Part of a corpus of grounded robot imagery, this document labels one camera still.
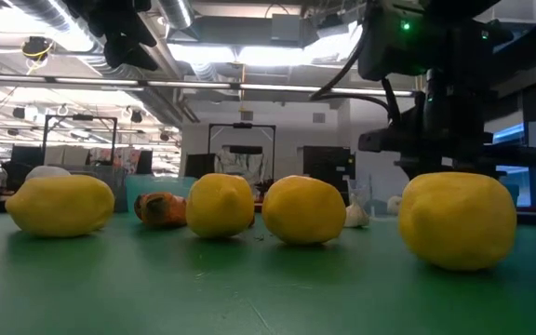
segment table surface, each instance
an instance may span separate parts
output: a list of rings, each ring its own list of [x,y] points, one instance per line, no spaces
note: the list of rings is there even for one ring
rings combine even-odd
[[[256,225],[207,241],[128,215],[39,239],[0,214],[0,334],[536,334],[536,227],[496,269],[415,259],[395,221],[291,248]]]

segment garlic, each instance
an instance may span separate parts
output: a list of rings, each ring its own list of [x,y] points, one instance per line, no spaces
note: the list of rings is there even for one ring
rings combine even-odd
[[[345,227],[364,227],[369,225],[369,215],[359,205],[359,199],[355,194],[351,194],[351,205],[346,208]]]
[[[402,203],[402,198],[398,195],[391,196],[388,199],[388,214],[398,215],[400,210],[400,204]]]

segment yellow fruit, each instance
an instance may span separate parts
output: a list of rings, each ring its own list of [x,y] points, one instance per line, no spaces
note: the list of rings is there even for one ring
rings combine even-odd
[[[114,196],[89,176],[34,178],[6,201],[6,210],[23,231],[72,237],[102,228],[113,214]]]
[[[405,188],[398,223],[420,258],[448,270],[475,271],[510,253],[516,209],[508,190],[493,178],[431,173]]]
[[[285,243],[309,245],[327,242],[341,233],[346,207],[334,186],[290,176],[270,187],[261,215],[268,230]]]
[[[210,173],[196,181],[187,198],[187,225],[200,237],[237,235],[253,220],[253,194],[239,176]]]

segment white object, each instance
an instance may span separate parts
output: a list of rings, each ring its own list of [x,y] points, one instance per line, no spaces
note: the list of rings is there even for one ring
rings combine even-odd
[[[351,205],[346,208],[345,227],[365,227],[369,225],[369,215],[359,205],[359,199],[355,194],[351,194]]]
[[[400,203],[402,202],[402,198],[398,195],[393,195],[388,199],[388,214],[392,215],[398,215],[398,211],[400,210]]]
[[[59,176],[69,176],[70,172],[61,167],[35,167],[32,171],[26,176],[26,180],[31,180],[32,178],[42,178],[42,177],[59,177]]]

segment white wall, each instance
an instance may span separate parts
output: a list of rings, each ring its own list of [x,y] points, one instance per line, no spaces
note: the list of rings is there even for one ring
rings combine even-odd
[[[413,105],[413,99],[399,99],[398,104],[401,111],[405,111]],[[350,146],[351,151],[356,152],[362,133],[387,125],[386,111],[381,106],[359,100],[347,101],[338,111],[330,110],[325,103],[287,103],[282,106],[271,102],[246,102],[245,107],[254,112],[254,124],[277,126],[275,176],[278,179],[302,174],[299,148],[304,145]],[[202,123],[183,127],[182,162],[187,154],[207,152],[208,123],[240,120],[238,102],[215,105],[195,101],[192,108]],[[326,124],[312,123],[315,112],[326,114]],[[266,154],[272,149],[270,141],[257,129],[225,128],[212,141],[211,152],[226,144],[260,145]],[[385,201],[392,195],[402,194],[409,182],[402,169],[393,164],[399,157],[398,153],[356,152],[356,177],[365,184],[371,175],[375,199]],[[181,174],[183,171],[184,165],[181,165]]]
[[[491,120],[485,124],[485,131],[497,132],[508,127],[516,126],[523,122],[522,111],[517,111],[504,117]]]
[[[193,101],[195,114],[201,123],[183,127],[181,161],[185,162],[187,154],[205,154],[208,151],[208,123],[240,122],[238,102],[222,102],[215,105],[208,102]],[[302,152],[299,148],[305,145],[337,145],[337,111],[330,110],[325,103],[280,103],[246,102],[245,108],[254,112],[253,124],[275,125],[275,177],[277,179],[302,174]],[[313,124],[313,113],[324,113],[325,124]],[[219,130],[212,129],[212,135]],[[268,136],[273,137],[271,129],[265,129]],[[259,128],[232,129],[225,127],[211,143],[210,151],[216,153],[223,145],[261,146],[268,157],[266,176],[272,172],[272,142]],[[181,164],[181,175],[184,171]]]
[[[413,106],[413,98],[398,98],[398,107],[405,112]],[[357,150],[359,136],[370,130],[387,127],[386,111],[379,105],[351,100],[351,150],[356,152],[356,179],[366,185],[371,175],[373,198],[387,201],[392,195],[402,194],[409,178],[394,165],[399,153],[365,153]]]

